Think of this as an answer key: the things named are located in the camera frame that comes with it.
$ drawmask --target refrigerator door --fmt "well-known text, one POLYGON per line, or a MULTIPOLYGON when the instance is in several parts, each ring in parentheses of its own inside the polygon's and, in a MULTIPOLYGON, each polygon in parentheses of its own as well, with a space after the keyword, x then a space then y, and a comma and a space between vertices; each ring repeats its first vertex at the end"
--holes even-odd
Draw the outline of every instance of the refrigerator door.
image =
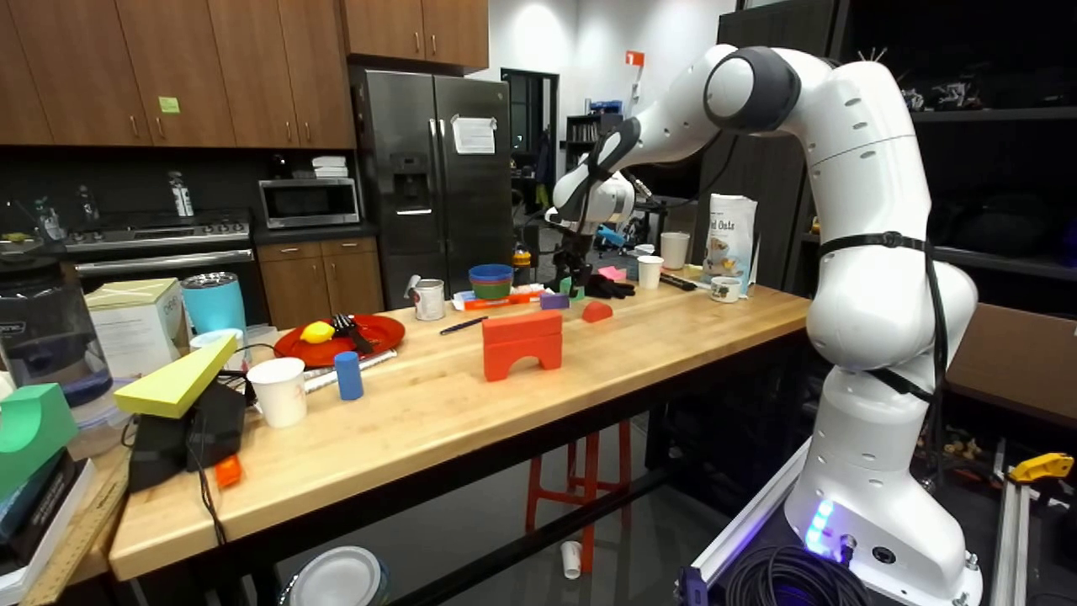
POLYGON ((414 272, 445 275, 445 212, 431 75, 362 71, 359 115, 372 154, 379 270, 389 305, 404 305, 414 272))
POLYGON ((510 262, 508 87, 433 75, 445 265, 510 262))

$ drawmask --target stove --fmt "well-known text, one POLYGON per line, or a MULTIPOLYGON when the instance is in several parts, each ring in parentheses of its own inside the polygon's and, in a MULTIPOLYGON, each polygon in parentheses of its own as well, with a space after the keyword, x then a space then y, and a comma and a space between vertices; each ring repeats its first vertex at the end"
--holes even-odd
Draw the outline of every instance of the stove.
POLYGON ((113 280, 236 272, 249 322, 268 322, 265 286, 246 217, 108 217, 67 228, 59 252, 85 292, 113 280))
POLYGON ((246 217, 193 217, 193 220, 164 220, 164 217, 118 217, 101 220, 94 225, 77 225, 67 234, 67 256, 86 252, 151 252, 151 249, 225 249, 249 245, 249 220, 246 217))

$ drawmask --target shelf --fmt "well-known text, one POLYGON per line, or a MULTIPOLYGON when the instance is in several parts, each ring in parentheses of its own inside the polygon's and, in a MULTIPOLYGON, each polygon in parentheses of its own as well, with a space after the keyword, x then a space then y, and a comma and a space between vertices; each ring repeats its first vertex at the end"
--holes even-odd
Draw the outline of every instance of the shelf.
POLYGON ((1077 284, 1077 265, 1039 256, 992 256, 975 249, 934 245, 940 261, 966 270, 1016 272, 1056 284, 1077 284))
POLYGON ((1077 107, 984 107, 984 110, 914 110, 914 125, 1035 125, 1077 121, 1077 107))

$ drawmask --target microwave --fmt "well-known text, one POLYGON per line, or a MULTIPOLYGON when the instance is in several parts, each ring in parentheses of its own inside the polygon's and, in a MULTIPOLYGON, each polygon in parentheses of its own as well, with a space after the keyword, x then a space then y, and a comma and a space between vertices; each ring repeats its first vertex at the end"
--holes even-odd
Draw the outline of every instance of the microwave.
POLYGON ((259 178, 265 228, 362 221, 352 178, 259 178))

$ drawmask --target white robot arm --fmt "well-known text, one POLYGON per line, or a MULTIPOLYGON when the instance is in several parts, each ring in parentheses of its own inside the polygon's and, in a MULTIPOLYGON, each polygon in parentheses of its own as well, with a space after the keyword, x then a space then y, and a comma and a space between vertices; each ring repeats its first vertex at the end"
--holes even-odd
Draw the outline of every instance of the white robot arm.
POLYGON ((830 68, 781 47, 709 47, 655 107, 629 119, 555 185, 547 221, 623 225, 618 167, 678 161, 717 129, 803 144, 820 228, 807 338, 836 366, 784 518, 812 552, 899 602, 979 602, 984 578, 952 514, 910 475, 929 396, 975 309, 971 280, 925 245, 929 185, 914 129, 876 61, 830 68))

